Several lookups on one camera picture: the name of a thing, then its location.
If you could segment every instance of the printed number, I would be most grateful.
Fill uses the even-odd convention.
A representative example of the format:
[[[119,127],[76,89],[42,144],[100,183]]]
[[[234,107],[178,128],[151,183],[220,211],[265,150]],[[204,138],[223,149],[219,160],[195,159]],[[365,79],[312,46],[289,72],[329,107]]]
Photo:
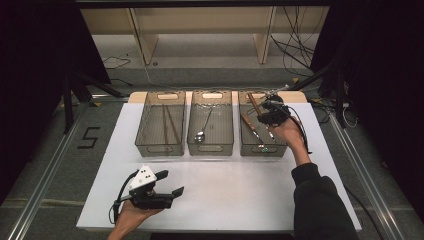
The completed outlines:
[[[88,135],[88,131],[90,130],[99,130],[100,127],[88,127],[85,130],[84,136],[82,137],[82,140],[92,140],[93,142],[91,143],[90,146],[78,146],[78,149],[88,149],[88,148],[94,148],[94,145],[96,145],[97,139],[98,137],[87,137]]]

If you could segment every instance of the aluminum rail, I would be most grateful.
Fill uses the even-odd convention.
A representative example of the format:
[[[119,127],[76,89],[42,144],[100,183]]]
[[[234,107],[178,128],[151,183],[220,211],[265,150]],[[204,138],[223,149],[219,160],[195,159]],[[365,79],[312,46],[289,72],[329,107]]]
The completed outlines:
[[[359,181],[361,182],[365,193],[367,194],[378,218],[380,219],[380,222],[383,225],[387,236],[389,239],[393,240],[405,239],[394,215],[387,206],[387,203],[381,195],[380,191],[378,191],[378,188],[374,183],[371,174],[368,172],[366,166],[364,165],[358,151],[356,151],[356,148],[353,145],[346,129],[342,129],[340,127],[333,114],[330,114],[330,119],[331,125],[336,131],[336,134],[339,137],[339,140],[342,143],[343,148],[345,149],[356,174],[358,175]]]
[[[49,165],[44,171],[43,176],[38,182],[37,187],[29,198],[26,206],[22,210],[20,216],[16,220],[8,239],[24,239],[32,220],[34,220],[35,214],[40,207],[40,204],[46,195],[49,186],[56,175],[57,170],[66,154],[66,151],[69,148],[69,145],[75,135],[76,130],[78,129],[81,117],[84,115],[85,111],[88,108],[88,103],[81,103],[78,107],[78,111],[75,114],[75,124],[71,127],[69,132],[62,137],[62,140],[59,143],[53,157],[50,160]]]

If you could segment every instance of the black sleeve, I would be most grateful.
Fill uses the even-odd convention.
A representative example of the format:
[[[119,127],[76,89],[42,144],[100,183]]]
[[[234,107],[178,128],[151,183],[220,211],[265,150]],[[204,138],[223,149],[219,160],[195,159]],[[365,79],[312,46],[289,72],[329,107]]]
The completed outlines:
[[[294,191],[294,237],[302,239],[358,239],[353,222],[336,186],[321,177],[317,165],[307,163],[292,171]]]

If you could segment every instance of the black pole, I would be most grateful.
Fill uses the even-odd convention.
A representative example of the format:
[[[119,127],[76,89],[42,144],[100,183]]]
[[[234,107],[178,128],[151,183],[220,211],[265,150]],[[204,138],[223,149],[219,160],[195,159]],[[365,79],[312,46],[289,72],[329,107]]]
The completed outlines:
[[[72,124],[74,123],[74,114],[72,111],[71,88],[69,84],[68,75],[65,75],[62,84],[63,89],[63,103],[65,105],[65,131],[67,134]]]
[[[323,77],[327,72],[330,70],[330,67],[327,65],[323,69],[316,72],[314,75],[308,77],[307,79],[303,80],[301,83],[294,85],[293,87],[289,88],[289,91],[299,91],[302,88],[308,86],[309,84],[315,82],[316,80]]]
[[[128,94],[122,94],[121,92],[116,91],[115,89],[106,86],[105,84],[97,81],[96,79],[88,76],[85,73],[79,72],[79,71],[74,71],[73,72],[78,78],[80,78],[81,80],[83,80],[84,82],[88,83],[88,84],[92,84],[95,87],[111,94],[112,96],[116,97],[116,98],[124,98],[124,97],[129,97]]]
[[[337,90],[336,90],[336,118],[342,128],[345,128],[343,117],[343,99],[344,99],[344,74],[340,69],[337,76]]]

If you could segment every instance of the person's arm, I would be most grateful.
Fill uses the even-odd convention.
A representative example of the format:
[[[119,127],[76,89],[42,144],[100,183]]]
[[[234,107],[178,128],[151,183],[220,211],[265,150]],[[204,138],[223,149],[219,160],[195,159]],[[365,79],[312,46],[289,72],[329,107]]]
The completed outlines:
[[[311,162],[300,130],[291,119],[279,127],[270,127],[287,142],[293,152],[296,168],[292,176],[294,191],[295,239],[358,239],[353,222],[329,177],[321,177]]]
[[[142,210],[134,207],[130,201],[125,201],[119,214],[115,228],[108,236],[108,240],[122,240],[132,231],[134,231],[141,223],[150,216],[153,216],[163,209]]]

